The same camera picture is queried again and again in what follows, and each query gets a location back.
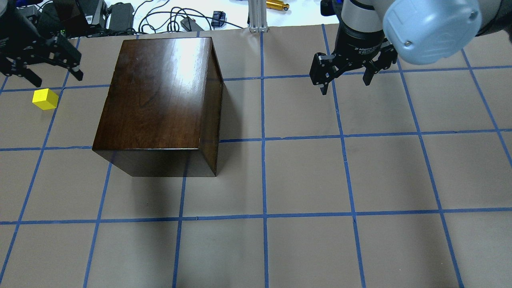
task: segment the brass fitting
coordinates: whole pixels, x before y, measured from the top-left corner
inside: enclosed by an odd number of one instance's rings
[[[285,4],[280,0],[267,0],[267,8],[278,11],[288,11],[288,9],[290,9],[290,4]]]

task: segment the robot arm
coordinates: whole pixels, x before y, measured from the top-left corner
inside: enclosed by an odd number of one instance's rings
[[[322,0],[321,13],[339,19],[332,54],[316,53],[309,73],[325,95],[347,71],[365,67],[369,85],[398,54],[412,64],[430,64],[475,35],[503,30],[512,23],[512,0]]]
[[[15,7],[15,0],[0,0],[0,72],[5,76],[17,75],[26,78],[36,87],[41,78],[27,65],[48,63],[61,66],[82,80],[81,54],[58,34],[45,39]]]

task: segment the brown wooden box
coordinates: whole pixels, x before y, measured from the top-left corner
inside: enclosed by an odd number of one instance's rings
[[[211,38],[125,40],[93,151],[131,176],[216,176],[222,88]]]

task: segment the yellow cube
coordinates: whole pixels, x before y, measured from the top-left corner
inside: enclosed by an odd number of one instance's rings
[[[59,95],[55,94],[52,90],[39,89],[34,91],[34,97],[32,103],[41,108],[42,110],[49,110],[57,108],[59,102]]]

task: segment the grid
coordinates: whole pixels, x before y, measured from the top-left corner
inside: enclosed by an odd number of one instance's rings
[[[326,35],[326,29],[325,26],[322,25],[323,30],[323,37],[325,41],[326,51],[328,54],[330,53],[328,39]],[[78,48],[80,44],[80,40],[78,40],[76,47]],[[28,200],[31,195],[31,190],[36,178],[36,175],[38,173],[39,165],[41,163],[42,156],[46,150],[73,150],[73,149],[83,149],[83,150],[90,150],[91,146],[71,146],[71,147],[47,147],[48,138],[50,136],[50,132],[52,130],[53,122],[55,119],[55,115],[57,113],[57,109],[54,110],[45,139],[42,143],[41,147],[22,147],[22,148],[0,148],[0,152],[3,151],[39,151],[39,157],[37,160],[37,164],[35,167],[35,170],[33,172],[30,186],[28,188],[25,201],[23,203],[22,209],[19,213],[19,217],[17,221],[0,221],[0,225],[14,225],[14,233],[12,235],[12,240],[9,245],[9,249],[7,252],[7,255],[5,256],[5,260],[3,262],[2,271],[0,273],[0,284],[3,279],[6,267],[9,264],[9,258],[10,254],[12,252],[13,246],[16,244],[16,237],[18,229],[21,225],[27,225],[27,224],[66,224],[66,223],[94,223],[94,234],[92,238],[92,243],[90,247],[89,257],[87,260],[87,269],[85,271],[85,278],[83,280],[83,287],[87,287],[88,285],[88,279],[89,279],[89,272],[91,269],[91,263],[94,256],[94,250],[95,250],[95,244],[96,244],[96,238],[98,235],[98,229],[102,223],[122,223],[122,222],[168,222],[168,221],[175,221],[178,223],[177,228],[177,239],[176,239],[176,252],[175,252],[175,262],[174,262],[174,270],[173,270],[173,281],[172,281],[172,287],[177,286],[177,278],[178,278],[178,263],[179,263],[179,256],[180,256],[180,240],[181,240],[181,230],[182,230],[182,223],[184,221],[203,221],[203,220],[223,220],[223,219],[262,219],[263,221],[263,251],[264,251],[264,283],[265,287],[270,287],[269,284],[269,252],[268,252],[268,232],[267,232],[267,219],[269,218],[299,218],[299,217],[352,217],[353,221],[353,230],[354,230],[354,241],[355,241],[355,248],[357,253],[357,261],[358,261],[358,268],[359,268],[359,274],[360,274],[360,281],[361,286],[366,287],[366,280],[365,280],[365,272],[364,272],[364,261],[361,254],[361,245],[359,241],[359,231],[358,231],[358,224],[357,224],[357,217],[358,216],[376,216],[376,215],[411,215],[411,214],[435,214],[439,215],[444,234],[446,237],[446,242],[449,248],[450,256],[452,259],[452,264],[455,270],[455,274],[457,277],[457,281],[459,284],[459,287],[464,287],[463,279],[461,277],[461,274],[459,272],[459,267],[457,263],[457,257],[455,255],[452,241],[450,238],[450,232],[448,230],[445,214],[451,214],[451,213],[473,213],[473,212],[503,212],[503,211],[512,211],[512,207],[498,207],[498,208],[466,208],[466,209],[444,209],[441,205],[441,201],[437,192],[436,187],[436,181],[434,178],[434,174],[432,171],[432,167],[430,164],[429,156],[427,153],[427,150],[425,148],[425,143],[423,141],[423,136],[425,135],[442,135],[442,134],[474,134],[474,133],[496,133],[500,139],[500,143],[504,150],[504,157],[507,158],[509,164],[512,166],[512,157],[509,152],[509,148],[507,147],[505,140],[503,138],[502,133],[503,132],[512,132],[512,128],[500,128],[498,127],[498,124],[492,114],[492,111],[490,109],[489,104],[486,101],[485,95],[482,92],[482,89],[480,88],[480,85],[477,81],[477,78],[474,74],[474,70],[482,70],[482,69],[511,69],[512,66],[487,66],[487,67],[472,67],[468,57],[466,56],[464,50],[462,50],[462,54],[464,56],[464,59],[467,64],[467,68],[449,68],[449,69],[415,69],[415,70],[403,70],[400,62],[398,62],[398,70],[396,71],[382,71],[381,73],[398,73],[401,77],[403,87],[405,89],[407,100],[409,103],[409,107],[413,116],[414,125],[416,128],[416,132],[403,132],[403,133],[369,133],[369,134],[345,134],[343,131],[343,123],[340,118],[340,109],[338,107],[338,100],[337,100],[337,92],[336,92],[336,85],[333,82],[332,83],[332,91],[333,91],[333,97],[334,97],[334,104],[336,109],[336,120],[338,124],[339,134],[337,135],[320,135],[320,136],[291,136],[291,137],[266,137],[265,135],[265,89],[264,89],[264,83],[266,79],[274,79],[274,78],[298,78],[298,77],[309,77],[308,75],[279,75],[279,76],[265,76],[264,73],[264,34],[260,34],[260,65],[261,65],[261,75],[258,77],[239,77],[239,78],[227,78],[224,79],[225,81],[241,81],[241,80],[252,80],[252,79],[259,79],[260,85],[261,85],[261,138],[240,138],[240,139],[222,139],[220,140],[221,143],[228,143],[228,142],[260,142],[261,143],[261,170],[262,170],[262,214],[242,214],[242,215],[219,215],[219,216],[198,216],[198,217],[184,217],[183,216],[183,208],[184,208],[184,202],[185,202],[185,188],[186,188],[186,175],[184,175],[182,180],[182,187],[181,187],[181,199],[180,199],[180,209],[179,209],[179,216],[178,217],[161,217],[161,218],[122,218],[122,219],[104,219],[102,218],[102,210],[103,210],[103,204],[105,200],[105,195],[107,192],[107,188],[109,185],[109,178],[112,170],[112,164],[110,163],[108,165],[108,169],[105,175],[104,180],[104,186],[103,191],[101,195],[101,201],[98,208],[98,213],[96,219],[63,219],[63,220],[23,220],[25,208],[27,206]],[[432,72],[432,71],[469,71],[472,79],[474,81],[475,86],[477,87],[477,90],[479,92],[479,95],[481,97],[482,102],[485,105],[485,108],[487,110],[487,113],[493,123],[494,129],[486,129],[486,130],[464,130],[464,131],[421,131],[418,119],[416,117],[415,109],[413,106],[413,102],[411,100],[411,96],[409,94],[408,85],[406,82],[405,74],[407,73],[415,73],[415,72]],[[362,75],[363,72],[349,72],[346,73],[347,75]],[[67,86],[69,73],[66,75],[64,83],[61,87],[53,87],[51,89],[60,90],[60,96],[62,97],[62,94],[64,90],[66,89],[83,89],[83,88],[100,88],[100,87],[108,87],[109,85],[88,85],[88,86]],[[28,89],[4,89],[6,86],[6,83],[8,81],[8,78],[6,78],[2,84],[2,88],[0,89],[0,94],[2,92],[20,92],[20,91],[33,91],[35,89],[28,88]],[[428,174],[430,177],[431,185],[434,191],[434,197],[437,203],[437,209],[432,210],[404,210],[404,211],[358,211],[356,209],[355,203],[354,203],[354,196],[352,192],[352,183],[351,183],[351,175],[350,175],[350,166],[349,161],[347,158],[347,150],[346,150],[346,144],[345,139],[347,138],[357,138],[357,137],[388,137],[388,136],[417,136],[420,144],[421,149],[424,156],[425,165],[428,170]],[[266,142],[267,141],[288,141],[288,140],[302,140],[302,139],[340,139],[341,146],[342,146],[342,155],[343,155],[343,165],[345,167],[345,174],[346,174],[346,180],[347,180],[347,186],[349,191],[349,199],[350,199],[350,212],[330,212],[330,213],[279,213],[279,214],[271,214],[267,212],[267,183],[266,183]]]

